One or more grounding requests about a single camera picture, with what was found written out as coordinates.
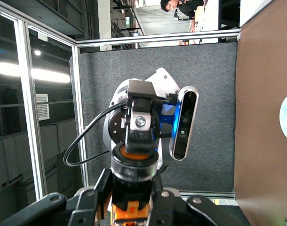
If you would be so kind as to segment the person in plain black shirt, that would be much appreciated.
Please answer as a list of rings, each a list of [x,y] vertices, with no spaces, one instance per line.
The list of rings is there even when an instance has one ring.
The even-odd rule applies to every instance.
[[[198,7],[206,6],[208,0],[160,0],[161,9],[165,12],[179,9],[191,20],[191,32],[195,32],[195,12]]]

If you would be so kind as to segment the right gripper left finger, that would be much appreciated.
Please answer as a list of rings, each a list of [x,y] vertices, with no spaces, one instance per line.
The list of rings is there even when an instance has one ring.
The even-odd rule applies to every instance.
[[[0,226],[99,226],[107,215],[112,171],[104,169],[95,186],[81,188],[70,199],[50,193],[0,222]]]

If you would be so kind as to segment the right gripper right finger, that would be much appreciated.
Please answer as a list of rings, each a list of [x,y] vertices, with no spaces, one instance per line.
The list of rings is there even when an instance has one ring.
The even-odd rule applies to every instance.
[[[178,190],[163,187],[160,174],[151,182],[152,210],[148,226],[250,226],[239,210],[216,205],[203,195],[183,200]]]

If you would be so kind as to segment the white air vent grille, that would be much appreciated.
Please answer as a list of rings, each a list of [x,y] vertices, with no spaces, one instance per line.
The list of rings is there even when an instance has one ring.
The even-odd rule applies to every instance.
[[[48,94],[36,94],[39,121],[50,119]]]

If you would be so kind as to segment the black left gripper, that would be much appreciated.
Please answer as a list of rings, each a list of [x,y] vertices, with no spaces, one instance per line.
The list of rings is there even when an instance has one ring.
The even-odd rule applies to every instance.
[[[156,105],[157,95],[149,81],[130,80],[127,91],[127,106],[130,120],[125,125],[128,107],[123,105],[110,113],[108,132],[117,144],[125,140],[126,153],[154,153],[155,140],[151,129],[151,114],[136,111],[150,111]]]

